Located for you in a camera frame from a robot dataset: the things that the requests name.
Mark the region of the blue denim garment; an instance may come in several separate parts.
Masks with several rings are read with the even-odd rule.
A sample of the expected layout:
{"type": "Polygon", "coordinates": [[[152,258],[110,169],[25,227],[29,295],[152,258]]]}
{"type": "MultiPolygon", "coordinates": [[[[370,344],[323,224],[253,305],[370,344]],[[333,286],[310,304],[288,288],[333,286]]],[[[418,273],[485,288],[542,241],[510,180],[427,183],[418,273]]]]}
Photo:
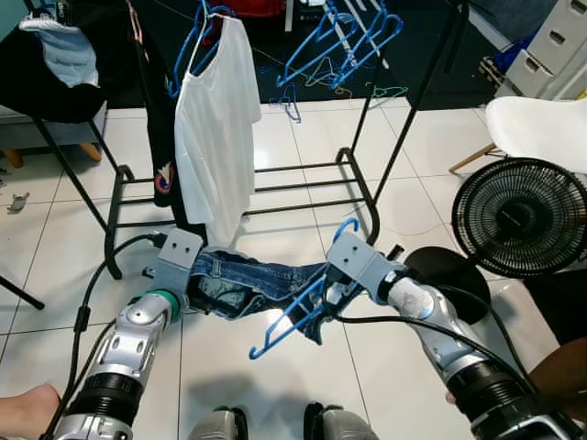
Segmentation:
{"type": "Polygon", "coordinates": [[[326,267],[265,263],[229,248],[207,247],[189,269],[187,298],[195,310],[236,320],[293,305],[305,288],[322,280],[326,267]]]}

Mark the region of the green plastic hanger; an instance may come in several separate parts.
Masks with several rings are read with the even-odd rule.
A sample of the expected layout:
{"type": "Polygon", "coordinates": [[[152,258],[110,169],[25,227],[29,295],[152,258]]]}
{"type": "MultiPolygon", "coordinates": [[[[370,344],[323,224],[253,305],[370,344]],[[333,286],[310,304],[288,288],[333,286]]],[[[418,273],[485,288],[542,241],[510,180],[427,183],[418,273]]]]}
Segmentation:
{"type": "Polygon", "coordinates": [[[373,85],[370,92],[372,99],[399,99],[406,96],[410,88],[402,85],[373,85]]]}

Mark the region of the dark blue plastic hanger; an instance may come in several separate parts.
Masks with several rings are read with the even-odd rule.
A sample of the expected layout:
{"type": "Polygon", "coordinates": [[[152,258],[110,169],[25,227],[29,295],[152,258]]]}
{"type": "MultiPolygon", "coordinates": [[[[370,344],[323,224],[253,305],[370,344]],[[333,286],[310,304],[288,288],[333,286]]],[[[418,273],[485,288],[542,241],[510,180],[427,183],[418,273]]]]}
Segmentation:
{"type": "Polygon", "coordinates": [[[296,83],[285,84],[281,95],[270,99],[269,105],[273,106],[273,108],[280,108],[291,122],[302,123],[301,112],[299,112],[298,108],[296,83]]]}

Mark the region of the black floor fan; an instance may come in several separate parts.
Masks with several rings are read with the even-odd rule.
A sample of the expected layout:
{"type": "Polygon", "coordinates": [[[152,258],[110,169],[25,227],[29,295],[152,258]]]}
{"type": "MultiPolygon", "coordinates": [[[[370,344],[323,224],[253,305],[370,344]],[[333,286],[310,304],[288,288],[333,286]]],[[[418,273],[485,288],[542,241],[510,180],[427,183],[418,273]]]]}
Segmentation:
{"type": "Polygon", "coordinates": [[[500,159],[475,171],[454,197],[451,225],[459,252],[421,247],[405,265],[428,282],[457,288],[458,318],[486,318],[483,270],[510,280],[546,280],[581,259],[587,190],[574,173],[533,158],[500,159]]]}

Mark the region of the white plastic chair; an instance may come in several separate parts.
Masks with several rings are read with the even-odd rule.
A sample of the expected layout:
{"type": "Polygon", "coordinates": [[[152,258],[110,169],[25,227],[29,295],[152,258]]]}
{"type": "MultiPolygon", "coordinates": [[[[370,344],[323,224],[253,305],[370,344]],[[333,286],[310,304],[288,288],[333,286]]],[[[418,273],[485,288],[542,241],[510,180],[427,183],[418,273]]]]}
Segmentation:
{"type": "Polygon", "coordinates": [[[587,173],[587,99],[550,101],[504,96],[483,109],[492,142],[449,168],[457,173],[483,156],[545,160],[587,173]]]}

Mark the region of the person in dark shorts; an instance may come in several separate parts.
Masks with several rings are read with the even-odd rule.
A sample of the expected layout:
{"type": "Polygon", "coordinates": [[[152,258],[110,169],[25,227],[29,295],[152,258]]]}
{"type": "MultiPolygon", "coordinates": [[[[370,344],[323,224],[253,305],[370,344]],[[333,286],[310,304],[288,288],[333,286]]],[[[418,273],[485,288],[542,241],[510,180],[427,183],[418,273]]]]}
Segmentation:
{"type": "Polygon", "coordinates": [[[531,378],[550,402],[586,423],[587,271],[526,278],[523,284],[559,343],[532,369],[531,378]]]}

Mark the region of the white drawer cabinet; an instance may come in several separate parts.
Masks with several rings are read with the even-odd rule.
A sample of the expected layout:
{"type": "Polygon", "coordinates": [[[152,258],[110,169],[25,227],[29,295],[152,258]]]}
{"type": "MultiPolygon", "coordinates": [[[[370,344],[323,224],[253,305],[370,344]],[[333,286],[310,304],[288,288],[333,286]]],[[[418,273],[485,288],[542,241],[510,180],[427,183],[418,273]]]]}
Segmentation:
{"type": "Polygon", "coordinates": [[[574,100],[586,85],[587,0],[558,0],[495,96],[574,100]]]}

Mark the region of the grey right robot leg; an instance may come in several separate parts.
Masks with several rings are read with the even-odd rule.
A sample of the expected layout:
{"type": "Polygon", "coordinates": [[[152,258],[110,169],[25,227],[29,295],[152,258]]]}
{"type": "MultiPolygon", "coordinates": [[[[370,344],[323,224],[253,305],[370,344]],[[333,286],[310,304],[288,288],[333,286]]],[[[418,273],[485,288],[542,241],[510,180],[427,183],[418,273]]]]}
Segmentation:
{"type": "Polygon", "coordinates": [[[337,405],[311,402],[305,407],[303,440],[379,440],[361,416],[337,405]]]}

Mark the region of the grey robot leg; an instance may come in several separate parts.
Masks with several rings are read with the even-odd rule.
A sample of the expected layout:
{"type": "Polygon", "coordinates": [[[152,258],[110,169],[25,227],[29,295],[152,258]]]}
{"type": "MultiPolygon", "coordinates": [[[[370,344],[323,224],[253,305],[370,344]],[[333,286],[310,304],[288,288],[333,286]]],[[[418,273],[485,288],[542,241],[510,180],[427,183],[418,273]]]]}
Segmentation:
{"type": "Polygon", "coordinates": [[[240,408],[219,406],[194,425],[187,440],[249,440],[247,415],[240,408]]]}
{"type": "Polygon", "coordinates": [[[337,405],[311,402],[305,407],[303,440],[379,440],[361,416],[337,405]]]}

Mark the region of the white t-shirt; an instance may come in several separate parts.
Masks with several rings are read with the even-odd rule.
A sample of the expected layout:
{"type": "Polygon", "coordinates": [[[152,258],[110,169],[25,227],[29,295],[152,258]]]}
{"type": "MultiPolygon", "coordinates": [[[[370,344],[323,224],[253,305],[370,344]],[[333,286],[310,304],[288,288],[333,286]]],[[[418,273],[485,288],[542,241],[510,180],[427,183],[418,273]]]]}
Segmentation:
{"type": "Polygon", "coordinates": [[[216,53],[183,75],[175,108],[175,164],[189,223],[202,224],[210,246],[230,247],[255,192],[253,125],[259,85],[246,29],[220,16],[216,53]]]}

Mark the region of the maroon cloth with yellow print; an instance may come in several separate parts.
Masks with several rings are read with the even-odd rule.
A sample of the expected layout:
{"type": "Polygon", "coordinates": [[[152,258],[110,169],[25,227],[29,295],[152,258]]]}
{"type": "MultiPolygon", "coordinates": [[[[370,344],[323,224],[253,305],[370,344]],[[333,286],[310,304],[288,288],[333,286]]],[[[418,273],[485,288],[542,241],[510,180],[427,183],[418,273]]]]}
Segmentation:
{"type": "Polygon", "coordinates": [[[285,12],[286,0],[217,0],[236,16],[248,18],[279,17],[285,12]]]}

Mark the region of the grey left robot leg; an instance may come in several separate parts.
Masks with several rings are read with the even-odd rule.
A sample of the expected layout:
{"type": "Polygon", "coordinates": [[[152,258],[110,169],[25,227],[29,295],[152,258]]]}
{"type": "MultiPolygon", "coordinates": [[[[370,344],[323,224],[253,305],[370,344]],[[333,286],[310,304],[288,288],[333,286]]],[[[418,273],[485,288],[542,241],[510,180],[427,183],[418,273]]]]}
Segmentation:
{"type": "Polygon", "coordinates": [[[187,440],[249,440],[247,415],[240,408],[219,406],[194,425],[187,440]]]}

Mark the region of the black metal clothes rack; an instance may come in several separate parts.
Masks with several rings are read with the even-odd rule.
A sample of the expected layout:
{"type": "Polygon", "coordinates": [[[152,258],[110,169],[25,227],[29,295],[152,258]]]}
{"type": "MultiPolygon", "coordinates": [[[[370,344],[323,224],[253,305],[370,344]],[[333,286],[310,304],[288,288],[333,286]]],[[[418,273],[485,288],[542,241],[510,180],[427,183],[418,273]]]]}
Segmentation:
{"type": "MultiPolygon", "coordinates": [[[[464,28],[469,24],[469,15],[471,8],[474,3],[472,0],[444,0],[445,4],[449,5],[449,16],[446,18],[445,26],[441,30],[440,41],[437,42],[437,47],[433,50],[431,61],[428,63],[428,68],[425,71],[424,79],[422,84],[418,88],[415,88],[414,92],[418,95],[420,101],[425,99],[428,85],[432,81],[432,77],[435,76],[437,65],[440,62],[440,56],[448,54],[453,56],[459,49],[461,35],[464,33],[464,28]]],[[[355,129],[355,138],[353,138],[352,146],[349,148],[340,148],[337,151],[336,157],[331,162],[314,163],[314,164],[303,164],[303,165],[288,165],[288,167],[276,167],[268,169],[257,169],[256,173],[264,175],[264,173],[278,172],[278,171],[313,171],[314,169],[324,167],[337,167],[340,169],[348,169],[352,173],[351,179],[335,180],[335,181],[308,181],[307,183],[283,185],[282,187],[260,187],[257,189],[259,193],[265,192],[285,192],[285,190],[294,189],[309,189],[317,187],[331,187],[331,185],[344,185],[344,184],[355,184],[360,189],[360,197],[352,198],[352,200],[331,200],[322,203],[310,203],[301,205],[288,205],[281,206],[281,208],[268,208],[260,210],[246,211],[243,216],[260,216],[265,214],[281,213],[282,211],[298,211],[298,210],[309,210],[317,208],[327,208],[327,206],[335,206],[342,204],[352,203],[363,203],[365,209],[368,210],[370,217],[370,229],[366,231],[366,243],[369,246],[374,246],[377,242],[377,238],[382,231],[381,226],[381,214],[378,209],[378,198],[379,194],[384,190],[387,176],[393,172],[395,160],[397,160],[400,149],[402,149],[403,143],[407,139],[408,130],[410,130],[412,123],[414,123],[415,115],[418,113],[418,109],[414,105],[411,105],[410,112],[408,112],[407,118],[404,122],[403,129],[400,130],[398,141],[395,142],[395,148],[393,154],[391,154],[389,160],[385,165],[384,176],[379,181],[379,187],[377,190],[371,190],[368,181],[366,181],[361,166],[356,158],[355,150],[360,143],[361,133],[368,117],[369,110],[373,108],[371,104],[373,99],[376,99],[376,81],[379,77],[379,71],[375,71],[372,75],[371,83],[369,84],[370,95],[366,96],[363,102],[363,113],[360,114],[360,120],[358,120],[355,129]]],[[[187,217],[184,214],[173,214],[171,219],[158,219],[158,221],[150,222],[131,222],[121,223],[120,213],[122,206],[146,204],[150,203],[150,198],[142,198],[142,200],[125,200],[123,198],[123,188],[129,184],[147,183],[147,179],[135,179],[133,171],[130,170],[126,165],[121,165],[115,162],[112,151],[106,146],[104,135],[97,129],[97,126],[93,120],[85,121],[85,126],[91,130],[91,135],[95,138],[97,146],[105,154],[106,163],[112,165],[115,171],[115,180],[112,188],[112,197],[109,198],[108,202],[108,214],[102,214],[101,211],[97,210],[96,205],[89,194],[85,191],[84,185],[77,180],[76,173],[70,164],[70,161],[64,158],[64,154],[61,148],[56,142],[53,134],[45,125],[45,122],[40,118],[31,117],[30,123],[38,130],[39,134],[43,138],[43,142],[46,143],[46,150],[53,152],[56,160],[61,164],[64,173],[72,182],[72,187],[75,191],[80,194],[83,198],[85,205],[91,210],[91,214],[99,223],[100,230],[102,231],[101,238],[104,239],[102,244],[102,264],[100,265],[100,271],[108,272],[113,280],[122,280],[123,271],[118,267],[116,261],[117,251],[115,248],[115,238],[117,238],[117,232],[120,229],[136,229],[136,227],[148,227],[148,226],[175,226],[177,229],[184,230],[187,226],[187,217]]]]}

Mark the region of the grey cushioned seat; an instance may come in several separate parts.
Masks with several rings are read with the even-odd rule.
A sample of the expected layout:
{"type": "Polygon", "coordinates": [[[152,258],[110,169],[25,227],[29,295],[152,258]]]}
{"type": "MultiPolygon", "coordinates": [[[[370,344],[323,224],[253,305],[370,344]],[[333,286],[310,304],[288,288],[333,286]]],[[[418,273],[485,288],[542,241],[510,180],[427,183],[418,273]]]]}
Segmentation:
{"type": "MultiPolygon", "coordinates": [[[[93,118],[93,125],[99,131],[94,134],[88,123],[58,123],[45,121],[45,126],[56,146],[66,147],[75,144],[94,162],[101,162],[99,139],[105,129],[105,117],[108,105],[102,104],[99,112],[93,118]]],[[[13,168],[21,168],[24,159],[21,149],[35,149],[46,147],[45,138],[34,125],[32,118],[20,114],[16,110],[0,105],[0,162],[7,160],[13,168]]]]}

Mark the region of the light blue garment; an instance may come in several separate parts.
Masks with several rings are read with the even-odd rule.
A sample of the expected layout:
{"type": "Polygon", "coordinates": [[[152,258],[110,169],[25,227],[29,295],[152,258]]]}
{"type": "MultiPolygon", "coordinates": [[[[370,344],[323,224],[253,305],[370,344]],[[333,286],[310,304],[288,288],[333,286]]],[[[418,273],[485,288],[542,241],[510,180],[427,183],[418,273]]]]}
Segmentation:
{"type": "Polygon", "coordinates": [[[18,29],[37,37],[48,70],[67,87],[99,87],[96,53],[79,27],[59,24],[46,14],[30,13],[18,22],[18,29]]]}

